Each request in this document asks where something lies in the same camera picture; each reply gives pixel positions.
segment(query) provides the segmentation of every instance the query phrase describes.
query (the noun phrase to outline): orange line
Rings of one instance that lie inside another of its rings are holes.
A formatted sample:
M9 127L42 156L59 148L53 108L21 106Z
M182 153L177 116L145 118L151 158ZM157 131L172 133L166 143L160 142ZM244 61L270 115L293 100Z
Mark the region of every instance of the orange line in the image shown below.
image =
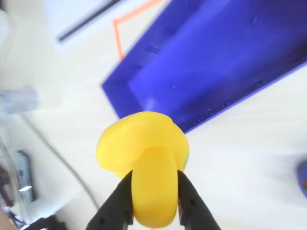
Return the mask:
M116 19L113 19L113 26L114 26L115 40L116 40L116 45L117 45L118 56L119 56L120 59L123 60L124 55L123 55L123 51L121 49L121 42L120 42L117 23L118 23L118 21Z
M146 9L154 6L155 4L158 4L159 2L161 2L162 0L151 0L146 2L145 4L137 7L136 9L134 9L133 11L127 13L126 15L122 16L121 18L118 19L119 23L123 23L129 19L131 19L132 17L142 13L143 11L145 11Z
M163 1L163 0L150 0L150 1L146 2L145 4L137 7L136 9L132 10L131 12L127 13L126 15L122 16L121 18L113 19L113 26L114 26L118 56L121 60L124 59L124 55L123 55L123 51L122 51L122 48L121 48L121 42L120 42L119 31L118 31L118 24L128 21L129 19L131 19L131 18L135 17L136 15L142 13L143 11L153 7L154 5L160 3L161 1Z

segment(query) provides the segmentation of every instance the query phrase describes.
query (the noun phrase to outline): blue tray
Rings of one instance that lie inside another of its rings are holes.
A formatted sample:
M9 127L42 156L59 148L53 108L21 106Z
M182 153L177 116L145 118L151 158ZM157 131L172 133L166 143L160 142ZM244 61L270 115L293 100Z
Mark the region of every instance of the blue tray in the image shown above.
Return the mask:
M188 132L307 60L307 0L173 0L103 83Z

